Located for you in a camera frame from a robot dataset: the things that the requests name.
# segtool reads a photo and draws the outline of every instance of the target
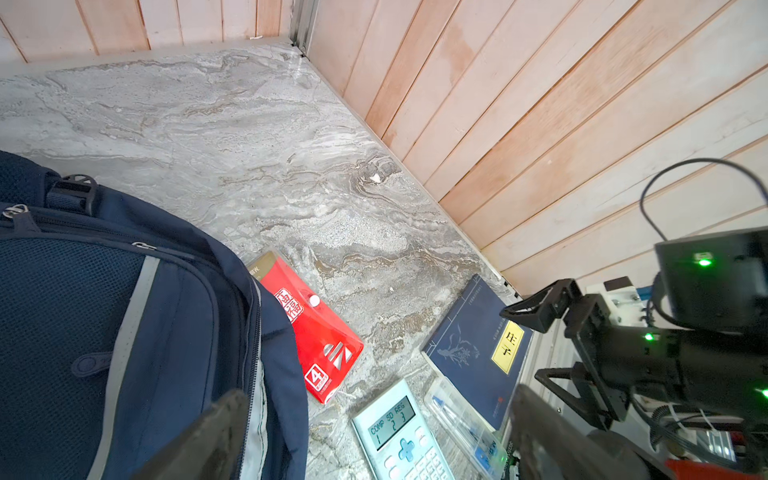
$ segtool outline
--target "yellow label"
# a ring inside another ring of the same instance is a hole
[[[515,361],[515,355],[518,354],[518,347],[523,340],[523,329],[517,323],[508,322],[504,329],[502,337],[498,339],[498,345],[493,352],[491,360],[498,365],[504,373],[509,374],[512,363]]]

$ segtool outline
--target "calculator display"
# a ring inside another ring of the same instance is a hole
[[[380,450],[414,416],[411,402],[408,401],[407,396],[404,396],[387,413],[368,427],[368,433],[371,435],[376,450]]]

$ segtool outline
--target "mesh pocket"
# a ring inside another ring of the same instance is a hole
[[[0,241],[0,472],[85,478],[101,437],[108,371],[72,362],[112,350],[144,257],[45,238]]]

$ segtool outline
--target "calculator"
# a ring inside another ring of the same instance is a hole
[[[352,424],[378,480],[454,480],[404,379],[353,417]]]

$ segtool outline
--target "navy blue backpack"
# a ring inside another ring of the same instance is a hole
[[[304,478],[293,328],[231,250],[6,152],[0,211],[0,478],[129,478],[234,388],[233,478]]]

